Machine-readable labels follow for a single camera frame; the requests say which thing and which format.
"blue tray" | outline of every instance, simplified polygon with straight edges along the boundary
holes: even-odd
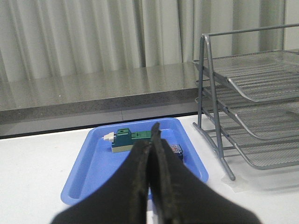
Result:
[[[152,119],[92,129],[61,192],[61,200],[69,205],[80,202],[102,186],[124,162],[129,151],[112,153],[111,143],[103,140],[105,134],[126,127],[132,132],[148,131],[156,122],[160,123],[161,138],[166,139],[170,145],[179,144],[183,149],[184,164],[202,182],[206,182],[208,173],[180,121],[175,118]]]

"granite countertop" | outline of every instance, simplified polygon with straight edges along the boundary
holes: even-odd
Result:
[[[192,62],[0,83],[0,125],[83,112],[194,101]]]

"white table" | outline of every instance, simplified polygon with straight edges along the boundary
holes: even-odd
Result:
[[[209,173],[208,186],[255,212],[264,224],[299,223],[299,166],[260,171],[241,156],[231,156],[232,182],[192,126],[197,116],[178,119]],[[211,126],[206,117],[203,124]],[[68,207],[60,193],[89,131],[0,140],[0,224],[47,224]]]

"gray curtain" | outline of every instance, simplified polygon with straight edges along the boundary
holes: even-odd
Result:
[[[201,33],[283,22],[283,0],[0,0],[0,81],[192,61]],[[282,31],[225,36],[213,56],[282,46]]]

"metal desk organizer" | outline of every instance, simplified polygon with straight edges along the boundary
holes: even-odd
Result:
[[[272,50],[213,58],[210,37],[298,26],[235,30],[200,38],[199,60],[194,61],[199,70],[198,122],[193,125],[206,136],[231,180],[235,175],[223,153],[231,147],[223,147],[221,135],[254,168],[299,165],[299,54]],[[209,77],[209,87],[203,87],[204,75]],[[212,111],[204,107],[203,97],[212,100]],[[202,113],[215,125],[217,144],[208,134],[211,130],[201,128]]]

